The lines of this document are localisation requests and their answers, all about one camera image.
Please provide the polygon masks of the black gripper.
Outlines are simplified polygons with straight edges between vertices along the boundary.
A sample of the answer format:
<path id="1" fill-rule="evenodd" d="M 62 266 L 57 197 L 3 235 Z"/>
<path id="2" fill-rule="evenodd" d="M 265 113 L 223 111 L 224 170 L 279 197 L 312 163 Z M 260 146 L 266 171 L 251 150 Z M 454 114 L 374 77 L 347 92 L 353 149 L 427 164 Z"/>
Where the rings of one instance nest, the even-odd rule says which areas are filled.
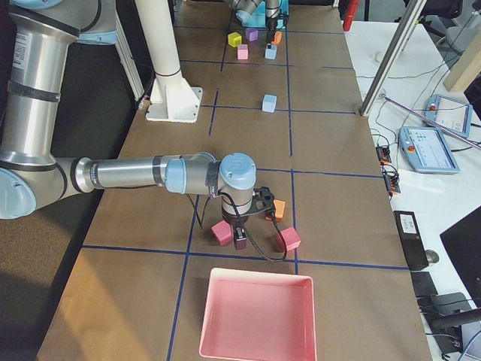
<path id="1" fill-rule="evenodd" d="M 267 217 L 275 215 L 274 194 L 268 187 L 254 188 L 250 202 L 242 205 L 239 201 L 229 201 L 229 194 L 221 193 L 222 218 L 234 228 L 245 223 L 250 216 L 264 214 Z"/>
<path id="2" fill-rule="evenodd" d="M 265 25 L 267 29 L 266 42 L 270 44 L 274 40 L 275 32 L 277 30 L 278 17 L 266 17 Z"/>

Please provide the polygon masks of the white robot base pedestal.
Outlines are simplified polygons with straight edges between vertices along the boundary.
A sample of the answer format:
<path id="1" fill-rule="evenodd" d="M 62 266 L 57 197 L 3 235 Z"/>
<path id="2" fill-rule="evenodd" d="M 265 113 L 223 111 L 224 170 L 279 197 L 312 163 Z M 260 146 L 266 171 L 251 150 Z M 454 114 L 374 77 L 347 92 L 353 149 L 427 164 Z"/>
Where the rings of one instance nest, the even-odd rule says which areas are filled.
<path id="1" fill-rule="evenodd" d="M 183 77 L 168 3 L 138 0 L 135 4 L 156 77 L 146 118 L 195 123 L 203 89 L 190 86 Z"/>

